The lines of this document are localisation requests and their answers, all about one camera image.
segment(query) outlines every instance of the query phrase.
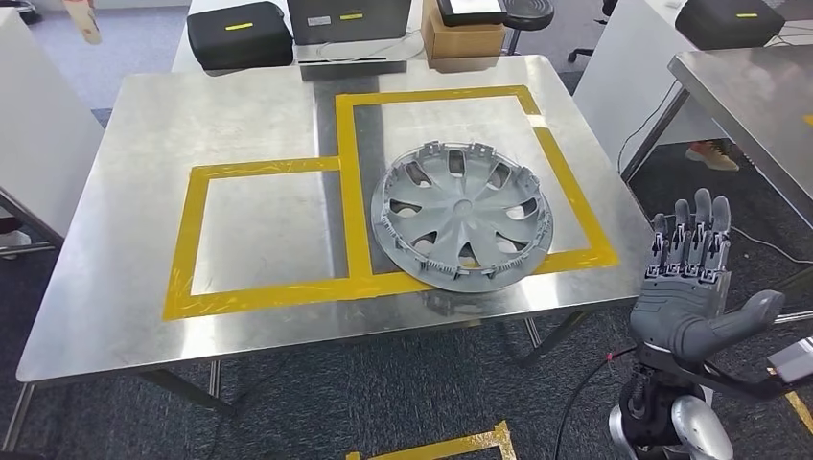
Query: stool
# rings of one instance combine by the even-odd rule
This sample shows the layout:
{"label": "stool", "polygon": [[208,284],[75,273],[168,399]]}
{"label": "stool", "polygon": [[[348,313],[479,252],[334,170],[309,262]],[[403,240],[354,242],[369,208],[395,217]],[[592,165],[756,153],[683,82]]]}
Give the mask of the stool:
{"label": "stool", "polygon": [[503,0],[508,17],[502,24],[512,29],[511,39],[508,42],[508,56],[517,53],[517,44],[520,43],[520,32],[540,31],[550,25],[553,20],[553,3],[551,0]]}

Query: yellow floor tape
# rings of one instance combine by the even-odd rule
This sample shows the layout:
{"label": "yellow floor tape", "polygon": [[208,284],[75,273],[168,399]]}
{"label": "yellow floor tape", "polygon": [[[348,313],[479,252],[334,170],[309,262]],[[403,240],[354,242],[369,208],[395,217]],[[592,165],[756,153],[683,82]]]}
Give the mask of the yellow floor tape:
{"label": "yellow floor tape", "polygon": [[[408,448],[376,457],[368,457],[367,460],[435,460],[492,448],[499,448],[502,460],[517,460],[514,446],[511,445],[508,424],[505,421],[498,423],[494,427],[494,431],[486,431],[485,433],[427,444],[418,448]],[[350,452],[345,457],[345,460],[361,460],[361,454],[359,452]]]}
{"label": "yellow floor tape", "polygon": [[[526,86],[488,86],[392,93],[340,94],[336,96],[338,156],[260,161],[192,168],[167,287],[164,320],[206,314],[288,307],[313,302],[346,301],[428,290],[431,287],[404,272],[373,274],[367,217],[361,190],[354,107],[394,103],[454,101],[515,97],[536,134],[540,147],[559,181],[570,208],[582,227],[589,247],[549,254],[534,272],[555,273],[618,263],[607,236],[582,193],[565,155],[545,126],[545,117]],[[251,175],[338,171],[347,246],[349,276],[295,285],[275,285],[226,292],[192,294],[197,248],[209,181]]]}

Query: yellow label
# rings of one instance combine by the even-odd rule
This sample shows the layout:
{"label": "yellow label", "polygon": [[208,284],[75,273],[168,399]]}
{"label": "yellow label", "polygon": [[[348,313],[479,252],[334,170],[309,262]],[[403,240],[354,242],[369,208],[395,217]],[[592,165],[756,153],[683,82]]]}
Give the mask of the yellow label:
{"label": "yellow label", "polygon": [[254,27],[253,22],[244,22],[243,24],[235,24],[233,26],[226,26],[227,31],[237,31],[239,29],[248,29],[249,27]]}

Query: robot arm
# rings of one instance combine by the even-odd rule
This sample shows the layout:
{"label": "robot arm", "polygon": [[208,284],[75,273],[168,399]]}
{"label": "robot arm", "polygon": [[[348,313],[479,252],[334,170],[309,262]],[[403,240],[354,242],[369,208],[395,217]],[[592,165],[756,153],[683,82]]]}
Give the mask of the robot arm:
{"label": "robot arm", "polygon": [[706,359],[776,319],[784,295],[764,290],[723,314],[731,274],[726,268],[731,228],[728,201],[713,203],[707,190],[675,203],[675,229],[655,216],[652,259],[630,315],[639,364],[610,416],[616,446],[631,459],[731,459],[731,442],[706,402],[704,388],[751,400],[768,400],[810,382],[813,340],[771,356],[776,375],[746,382]]}

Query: black case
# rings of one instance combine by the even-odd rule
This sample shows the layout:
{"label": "black case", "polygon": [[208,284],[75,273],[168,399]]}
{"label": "black case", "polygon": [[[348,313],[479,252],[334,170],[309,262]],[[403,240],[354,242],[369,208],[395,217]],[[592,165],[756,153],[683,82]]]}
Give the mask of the black case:
{"label": "black case", "polygon": [[271,2],[199,12],[186,18],[189,44],[203,70],[276,67],[293,62],[293,39]]}
{"label": "black case", "polygon": [[437,8],[440,10],[440,18],[446,27],[474,26],[476,24],[502,24],[505,18],[508,17],[508,12],[505,10],[505,4],[502,0],[497,0],[497,3],[499,3],[499,7],[502,9],[500,12],[455,13],[452,8],[452,2],[449,0],[437,0]]}
{"label": "black case", "polygon": [[701,50],[722,50],[764,46],[784,24],[762,0],[688,0],[675,29]]}

